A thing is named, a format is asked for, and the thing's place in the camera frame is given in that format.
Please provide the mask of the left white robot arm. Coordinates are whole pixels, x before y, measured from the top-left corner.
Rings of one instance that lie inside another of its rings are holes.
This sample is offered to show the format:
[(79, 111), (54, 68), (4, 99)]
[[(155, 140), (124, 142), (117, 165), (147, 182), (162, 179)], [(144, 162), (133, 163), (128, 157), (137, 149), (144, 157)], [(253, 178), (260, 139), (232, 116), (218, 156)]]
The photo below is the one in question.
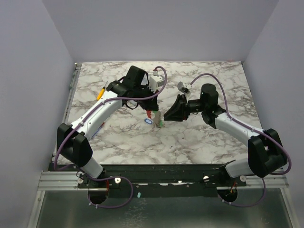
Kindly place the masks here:
[(81, 117), (57, 129), (57, 153), (89, 175), (88, 181), (98, 188), (104, 184), (103, 167), (93, 158), (90, 140), (101, 125), (118, 109), (134, 101), (146, 111), (158, 111), (157, 96), (164, 89), (166, 78), (155, 69), (152, 75), (131, 66), (122, 79), (108, 84), (104, 94)]

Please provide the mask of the keyring bunch with tags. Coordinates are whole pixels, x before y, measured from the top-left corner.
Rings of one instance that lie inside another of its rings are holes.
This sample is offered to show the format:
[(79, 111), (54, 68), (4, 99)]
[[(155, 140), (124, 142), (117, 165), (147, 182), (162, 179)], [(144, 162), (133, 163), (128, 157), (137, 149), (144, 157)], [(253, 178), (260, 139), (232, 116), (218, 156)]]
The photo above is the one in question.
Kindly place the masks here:
[(149, 125), (154, 125), (158, 128), (163, 127), (162, 114), (160, 111), (146, 111), (147, 117), (144, 122)]

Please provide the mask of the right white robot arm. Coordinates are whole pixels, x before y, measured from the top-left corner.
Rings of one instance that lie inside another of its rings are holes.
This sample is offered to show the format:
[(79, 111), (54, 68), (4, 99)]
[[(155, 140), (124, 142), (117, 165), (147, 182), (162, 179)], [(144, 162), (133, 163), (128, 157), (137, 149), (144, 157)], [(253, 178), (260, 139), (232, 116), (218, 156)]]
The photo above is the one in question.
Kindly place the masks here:
[(227, 111), (218, 105), (219, 94), (213, 84), (204, 84), (200, 98), (195, 100), (188, 99), (192, 88), (190, 84), (179, 82), (177, 88), (180, 94), (165, 113), (165, 121), (182, 122), (190, 114), (201, 113), (207, 125), (230, 134), (248, 149), (247, 158), (227, 163), (218, 174), (222, 185), (230, 185), (241, 175), (263, 178), (287, 164), (278, 133), (273, 129), (255, 129), (229, 117)]

